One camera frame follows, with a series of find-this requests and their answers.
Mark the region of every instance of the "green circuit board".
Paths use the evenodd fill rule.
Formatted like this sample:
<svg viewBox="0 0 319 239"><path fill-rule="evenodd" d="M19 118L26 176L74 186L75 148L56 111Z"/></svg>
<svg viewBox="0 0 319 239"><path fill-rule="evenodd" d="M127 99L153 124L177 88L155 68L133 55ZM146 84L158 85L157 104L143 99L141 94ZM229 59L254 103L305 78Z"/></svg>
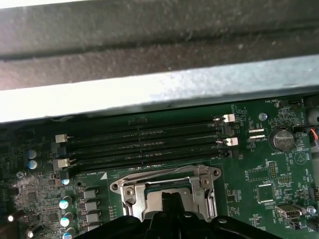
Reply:
<svg viewBox="0 0 319 239"><path fill-rule="evenodd" d="M305 125L306 109L302 98L294 97L293 102L289 103L290 99L291 97L263 99L24 127L11 125L12 129L9 128L6 135L3 134L3 139L6 140L1 143L1 148L8 145L9 151L0 157L2 168L0 186L6 190L17 187L19 194L2 195L2 212L5 214L14 208L24 208L28 212L27 219L20 222L20 238L25 238L24 231L37 224L44 226L44 230L38 234L37 238L61 238L66 228L59 224L59 220L66 212L72 212L75 215L69 227L75 228L78 234L82 234L87 230L87 225L83 225L79 209L81 200L77 195L83 190L98 188L99 220L100 223L107 223L123 215L121 196L110 190L110 184L118 178L142 171L203 164L217 167L222 172L221 177L214 181L218 215L234 217L285 239L319 238L319 234L306 226L306 220L317 214L302 215L301 230L296 231L284 222L275 208L276 205L287 203L296 203L305 208L308 206L317 208L317 202L310 199L308 192L308 187L314 186L308 134L294 132L293 149L287 152L276 150L270 139L273 131L278 128L293 132L293 126ZM265 113L267 119L260 120L260 113ZM223 131L216 137L221 135L237 137L238 145L227 147L227 150L232 150L231 156L228 157L199 153L198 156L186 156L179 160L173 157L163 162L156 161L128 167L119 166L121 165L119 163L114 164L113 168L100 167L89 171L82 171L82 168L87 167L88 164L80 162L79 169L71 175L70 183L67 185L64 185L59 178L59 171L52 167L53 161L56 160L56 147L53 146L55 135L66 134L76 139L77 132L81 132L81 140L88 142L94 140L89 137L92 130L105 129L106 133L108 131L118 133L130 129L131 133L137 131L143 133L152 129L153 125L156 126L157 132L162 130L161 127L167 128L167 125L171 125L174 135L183 121L192 123L199 119L206 120L226 114L234 114L236 121L226 126L222 125ZM203 151L204 146L198 148L191 145L188 148ZM25 158L25 154L30 149L34 149L42 161L42 164L33 170L25 168L29 161ZM169 151L168 155L174 155L174 151ZM106 160L114 163L118 157L113 156ZM23 179L17 179L18 171L25 171L26 176ZM66 195L73 198L73 203L68 209L61 210L58 205ZM49 218L49 214L56 214L56 218L54 220Z"/></svg>

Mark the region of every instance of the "capacitor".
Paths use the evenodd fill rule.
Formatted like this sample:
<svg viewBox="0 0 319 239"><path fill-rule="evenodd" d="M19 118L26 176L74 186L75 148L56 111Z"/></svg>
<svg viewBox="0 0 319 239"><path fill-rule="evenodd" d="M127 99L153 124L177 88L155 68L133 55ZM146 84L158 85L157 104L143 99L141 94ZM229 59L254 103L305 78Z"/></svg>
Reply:
<svg viewBox="0 0 319 239"><path fill-rule="evenodd" d="M63 179L61 182L63 185L68 185L70 183L70 179Z"/></svg>
<svg viewBox="0 0 319 239"><path fill-rule="evenodd" d="M23 209L20 209L18 211L16 211L15 213L12 213L8 216L8 221L9 222L14 222L16 220L18 220L19 218L21 218L22 216L25 215L25 212Z"/></svg>
<svg viewBox="0 0 319 239"><path fill-rule="evenodd" d="M67 227L74 219L73 213L66 213L60 220L60 224L63 227Z"/></svg>
<svg viewBox="0 0 319 239"><path fill-rule="evenodd" d="M315 209L314 206L308 206L308 207L307 207L307 212L308 212L310 215L314 215L314 214L317 212L317 210Z"/></svg>
<svg viewBox="0 0 319 239"><path fill-rule="evenodd" d="M76 231L74 228L68 228L65 234L63 234L62 239L74 239L76 235Z"/></svg>
<svg viewBox="0 0 319 239"><path fill-rule="evenodd" d="M72 198L70 196L65 196L59 203L60 209L67 209L72 204Z"/></svg>
<svg viewBox="0 0 319 239"><path fill-rule="evenodd" d="M37 235L39 232L41 232L43 230L43 226L41 224L36 225L34 228L32 228L31 230L29 230L27 232L27 236L29 238L34 238L35 235Z"/></svg>
<svg viewBox="0 0 319 239"><path fill-rule="evenodd" d="M30 149L30 150L26 153L26 155L27 155L27 157L28 157L29 159L35 159L36 156L37 156L37 153L36 153L35 150Z"/></svg>
<svg viewBox="0 0 319 239"><path fill-rule="evenodd" d="M28 168L29 169L36 169L37 167L41 166L41 161L40 160L30 160L28 162Z"/></svg>

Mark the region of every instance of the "red wire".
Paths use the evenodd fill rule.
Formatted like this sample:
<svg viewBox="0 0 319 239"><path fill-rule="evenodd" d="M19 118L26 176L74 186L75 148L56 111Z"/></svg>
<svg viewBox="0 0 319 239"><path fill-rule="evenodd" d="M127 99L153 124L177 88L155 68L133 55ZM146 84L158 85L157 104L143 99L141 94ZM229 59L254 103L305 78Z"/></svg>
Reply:
<svg viewBox="0 0 319 239"><path fill-rule="evenodd" d="M315 140L318 140L318 135L317 135L316 131L313 128L311 128L310 130L314 134Z"/></svg>

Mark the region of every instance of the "motherboard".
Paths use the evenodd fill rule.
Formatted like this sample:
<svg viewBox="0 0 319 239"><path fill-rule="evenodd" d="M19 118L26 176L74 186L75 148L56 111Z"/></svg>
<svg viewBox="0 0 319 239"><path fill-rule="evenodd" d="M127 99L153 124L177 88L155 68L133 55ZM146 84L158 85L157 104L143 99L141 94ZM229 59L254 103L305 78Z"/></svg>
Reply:
<svg viewBox="0 0 319 239"><path fill-rule="evenodd" d="M0 219L20 239L75 238L123 215L142 221L162 192L179 192L207 221L319 238L307 124L295 96L2 125Z"/></svg>

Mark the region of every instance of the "usb port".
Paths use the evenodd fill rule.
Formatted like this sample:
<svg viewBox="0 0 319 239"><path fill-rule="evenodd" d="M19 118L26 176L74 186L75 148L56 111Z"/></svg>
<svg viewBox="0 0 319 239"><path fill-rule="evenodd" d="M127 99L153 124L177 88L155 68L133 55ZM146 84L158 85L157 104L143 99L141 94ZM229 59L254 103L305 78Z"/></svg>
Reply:
<svg viewBox="0 0 319 239"><path fill-rule="evenodd" d="M275 208L281 216L287 219L299 218L302 215L298 208L289 204L277 205Z"/></svg>

